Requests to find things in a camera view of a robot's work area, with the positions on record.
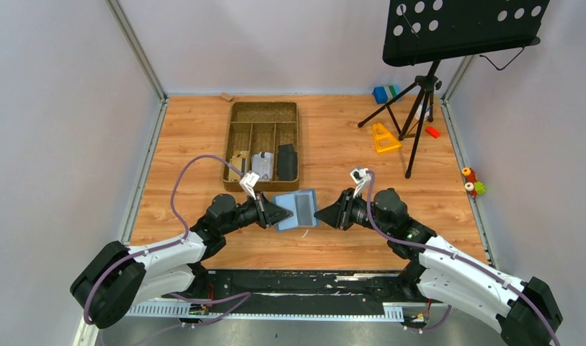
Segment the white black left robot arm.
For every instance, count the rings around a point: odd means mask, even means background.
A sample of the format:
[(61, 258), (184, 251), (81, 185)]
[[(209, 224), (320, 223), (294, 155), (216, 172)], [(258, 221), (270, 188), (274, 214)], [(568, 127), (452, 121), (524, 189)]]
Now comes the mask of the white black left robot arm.
[(83, 319), (99, 329), (111, 327), (135, 305), (158, 296), (185, 292), (201, 297), (208, 288), (203, 260), (226, 245), (226, 235), (258, 225), (268, 229), (293, 216), (258, 192), (237, 203), (229, 194), (213, 198), (195, 225), (179, 236), (144, 246), (111, 241), (71, 284)]

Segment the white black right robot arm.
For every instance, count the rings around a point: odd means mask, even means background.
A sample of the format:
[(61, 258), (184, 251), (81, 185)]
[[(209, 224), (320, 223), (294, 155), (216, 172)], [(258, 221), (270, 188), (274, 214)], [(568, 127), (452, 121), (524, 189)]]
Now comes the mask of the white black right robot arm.
[(385, 236), (409, 260), (398, 282), (408, 301), (423, 296), (446, 303), (493, 328), (507, 345), (558, 344), (563, 317), (546, 282), (509, 275), (460, 251), (411, 217), (394, 189), (365, 200), (348, 188), (314, 215), (334, 229), (359, 225)]

